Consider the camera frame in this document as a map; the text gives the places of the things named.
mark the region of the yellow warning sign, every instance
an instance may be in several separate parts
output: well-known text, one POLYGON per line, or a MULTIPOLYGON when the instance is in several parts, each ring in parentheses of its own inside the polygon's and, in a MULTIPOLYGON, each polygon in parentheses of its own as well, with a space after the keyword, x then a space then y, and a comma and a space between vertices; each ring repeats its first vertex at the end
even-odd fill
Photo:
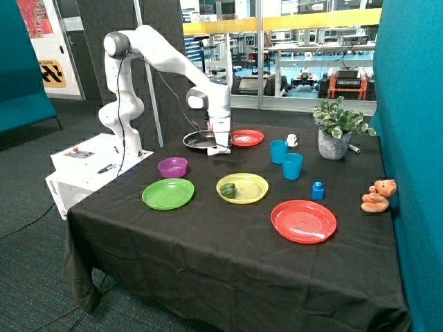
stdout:
POLYGON ((39 61, 45 88, 66 88, 62 66, 57 60, 39 61))

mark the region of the teddy bear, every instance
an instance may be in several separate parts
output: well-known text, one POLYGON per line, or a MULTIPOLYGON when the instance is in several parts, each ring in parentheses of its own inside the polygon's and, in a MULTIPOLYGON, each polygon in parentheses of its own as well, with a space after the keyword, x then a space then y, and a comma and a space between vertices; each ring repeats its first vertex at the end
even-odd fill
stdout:
POLYGON ((378 180, 369 187, 369 194, 363 195, 361 209, 365 212, 383 212, 389 206, 389 198, 397 191, 395 180, 378 180))

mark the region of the black tablecloth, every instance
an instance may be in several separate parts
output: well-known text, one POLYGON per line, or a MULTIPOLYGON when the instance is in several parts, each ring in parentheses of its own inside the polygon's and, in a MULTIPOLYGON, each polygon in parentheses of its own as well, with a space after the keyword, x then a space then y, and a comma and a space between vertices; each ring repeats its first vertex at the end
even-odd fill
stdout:
POLYGON ((326 160, 317 131, 234 129, 260 130, 264 141, 210 157, 177 140, 69 210, 64 277, 77 303, 89 312, 98 305, 91 281, 98 268, 131 292, 225 331, 407 331, 390 212, 360 209, 361 196, 384 176, 379 139, 356 136, 360 154, 326 160), (285 180, 270 159, 269 142, 289 132, 304 156, 296 181, 285 180), (157 163, 169 156, 188 159, 184 178, 195 193, 176 210, 152 210, 141 194, 162 179, 157 163), (265 178, 266 196, 248 205, 221 199, 218 180, 238 172, 265 178), (291 242, 272 226, 271 211, 283 201, 310 200, 314 181, 324 184, 320 203, 336 216, 337 231, 316 245, 291 242))

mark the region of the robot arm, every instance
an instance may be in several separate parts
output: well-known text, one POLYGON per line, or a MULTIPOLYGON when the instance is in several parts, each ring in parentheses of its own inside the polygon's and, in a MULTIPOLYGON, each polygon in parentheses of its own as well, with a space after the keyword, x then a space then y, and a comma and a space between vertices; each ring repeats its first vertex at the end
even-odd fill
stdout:
POLYGON ((186 100, 190 108, 208 112, 209 123, 217 143, 217 147, 208 149, 208 154, 230 153, 228 148, 231 131, 230 91, 226 81, 210 80, 150 26, 109 33, 105 37, 104 45, 107 85, 109 90, 117 95, 117 101, 103 107, 99 117, 120 140, 123 140, 121 132, 123 128, 128 154, 135 157, 141 151, 139 134, 129 124, 130 120, 143 112, 143 103, 132 87, 130 62, 137 55, 144 57, 145 61, 156 70, 179 73, 195 84, 195 87, 188 91, 186 100))

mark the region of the glass wall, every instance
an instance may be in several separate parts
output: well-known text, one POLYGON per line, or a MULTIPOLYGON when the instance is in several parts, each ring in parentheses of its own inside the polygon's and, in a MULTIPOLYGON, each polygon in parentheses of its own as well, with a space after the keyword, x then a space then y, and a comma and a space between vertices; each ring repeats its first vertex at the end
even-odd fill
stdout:
POLYGON ((187 56, 230 82, 233 107, 311 111, 343 96, 372 115, 382 2, 181 0, 187 56))

